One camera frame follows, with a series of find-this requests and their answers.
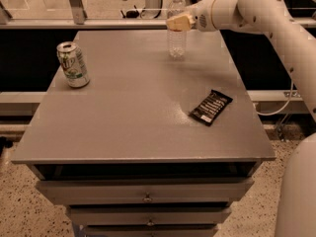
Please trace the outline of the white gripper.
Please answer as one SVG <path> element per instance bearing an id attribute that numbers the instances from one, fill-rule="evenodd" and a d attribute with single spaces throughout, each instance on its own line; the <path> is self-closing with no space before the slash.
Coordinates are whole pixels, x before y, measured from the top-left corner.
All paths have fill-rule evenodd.
<path id="1" fill-rule="evenodd" d="M 214 32 L 216 27 L 212 21 L 212 9 L 216 0 L 200 0 L 187 7 L 189 13 L 172 16 L 166 21 L 170 31 L 189 31 L 193 25 L 201 32 Z"/>

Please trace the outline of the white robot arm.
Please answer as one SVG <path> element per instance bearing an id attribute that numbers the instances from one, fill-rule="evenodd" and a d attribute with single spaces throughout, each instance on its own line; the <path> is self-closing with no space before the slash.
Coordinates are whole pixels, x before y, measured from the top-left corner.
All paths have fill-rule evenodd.
<path id="1" fill-rule="evenodd" d="M 264 35 L 316 120 L 316 39 L 294 21 L 283 0 L 201 0 L 168 19 L 167 28 Z M 287 161 L 275 237 L 316 237 L 316 133 Z"/>

